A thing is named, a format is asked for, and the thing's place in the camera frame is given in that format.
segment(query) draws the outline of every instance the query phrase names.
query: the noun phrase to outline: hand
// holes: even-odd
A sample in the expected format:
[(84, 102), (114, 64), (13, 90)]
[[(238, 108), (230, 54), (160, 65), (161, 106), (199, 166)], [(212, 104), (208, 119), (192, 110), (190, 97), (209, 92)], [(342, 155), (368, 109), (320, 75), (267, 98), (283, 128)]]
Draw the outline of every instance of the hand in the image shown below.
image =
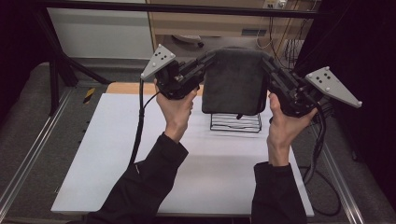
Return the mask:
[(280, 103), (274, 93), (269, 95), (273, 120), (267, 137), (269, 163), (274, 166), (289, 164), (291, 142), (308, 126), (318, 110), (315, 108), (309, 114), (300, 118), (289, 117), (283, 114)]
[(197, 95), (197, 89), (192, 90), (188, 95), (180, 100), (168, 100), (162, 94), (157, 95), (157, 103), (163, 112), (166, 120), (165, 135), (178, 143), (186, 132), (191, 114), (193, 99)]

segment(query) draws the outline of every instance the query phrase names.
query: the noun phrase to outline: black sleeve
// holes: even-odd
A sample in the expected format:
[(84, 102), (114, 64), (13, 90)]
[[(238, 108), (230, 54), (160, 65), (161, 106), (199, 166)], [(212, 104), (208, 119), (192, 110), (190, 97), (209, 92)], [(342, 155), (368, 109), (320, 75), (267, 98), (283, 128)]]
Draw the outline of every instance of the black sleeve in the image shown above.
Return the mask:
[(290, 164), (274, 167), (256, 164), (251, 223), (306, 223), (306, 214)]
[(129, 165), (102, 208), (89, 213), (83, 223), (150, 223), (172, 189), (187, 154), (186, 148), (162, 134), (146, 159)]

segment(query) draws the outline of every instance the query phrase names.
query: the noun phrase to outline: white table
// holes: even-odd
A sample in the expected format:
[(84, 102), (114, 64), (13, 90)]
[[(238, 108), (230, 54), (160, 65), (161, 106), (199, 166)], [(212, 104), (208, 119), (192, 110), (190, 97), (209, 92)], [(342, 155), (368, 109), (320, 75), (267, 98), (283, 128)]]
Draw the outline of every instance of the white table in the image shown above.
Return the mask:
[[(190, 152), (180, 166), (174, 188), (159, 214), (249, 216), (255, 189), (253, 166), (268, 160), (269, 106), (261, 114), (260, 133), (210, 131), (210, 115), (202, 113), (202, 98), (194, 99), (189, 129), (181, 143)], [(125, 171), (138, 122), (138, 95), (102, 95), (52, 212), (69, 215), (98, 210)], [(155, 101), (146, 108), (142, 141), (136, 161), (146, 158), (165, 126)], [(290, 163), (305, 212), (313, 216), (293, 153)]]

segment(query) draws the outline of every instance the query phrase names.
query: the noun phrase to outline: wire rack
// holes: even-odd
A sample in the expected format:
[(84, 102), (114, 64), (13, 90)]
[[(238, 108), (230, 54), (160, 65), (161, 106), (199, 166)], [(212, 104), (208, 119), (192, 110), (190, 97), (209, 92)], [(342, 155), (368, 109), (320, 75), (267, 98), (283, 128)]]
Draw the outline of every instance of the wire rack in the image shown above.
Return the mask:
[(260, 114), (255, 116), (242, 116), (237, 118), (236, 114), (211, 114), (211, 131), (229, 131), (259, 133), (262, 130), (262, 118)]

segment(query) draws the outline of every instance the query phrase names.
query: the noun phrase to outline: black pouch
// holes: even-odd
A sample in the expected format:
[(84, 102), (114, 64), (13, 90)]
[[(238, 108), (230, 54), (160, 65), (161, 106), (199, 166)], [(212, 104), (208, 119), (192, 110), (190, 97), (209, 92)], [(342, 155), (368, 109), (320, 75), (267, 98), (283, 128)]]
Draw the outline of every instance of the black pouch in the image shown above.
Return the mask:
[(265, 109), (268, 75), (262, 60), (270, 56), (253, 49), (210, 50), (215, 61), (206, 68), (202, 111), (206, 114), (257, 115)]

